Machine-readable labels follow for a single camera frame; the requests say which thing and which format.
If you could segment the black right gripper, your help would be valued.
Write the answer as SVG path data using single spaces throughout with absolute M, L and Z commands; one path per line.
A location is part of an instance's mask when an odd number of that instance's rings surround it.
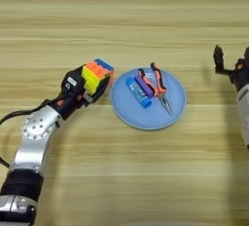
M 213 58 L 215 62 L 215 70 L 217 73 L 223 73 L 224 67 L 224 53 L 222 48 L 217 45 L 214 49 Z M 244 86 L 249 84 L 249 47 L 246 48 L 244 58 L 240 58 L 234 70 L 225 70 L 230 77 L 231 83 L 235 85 L 239 92 Z

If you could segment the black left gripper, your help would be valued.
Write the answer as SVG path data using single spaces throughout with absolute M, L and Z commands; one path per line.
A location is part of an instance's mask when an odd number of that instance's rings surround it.
M 83 72 L 85 64 L 76 68 L 78 73 Z M 93 92 L 89 94 L 60 94 L 52 103 L 53 108 L 63 120 L 67 120 L 77 109 L 95 103 L 105 93 L 110 78 L 103 79 Z

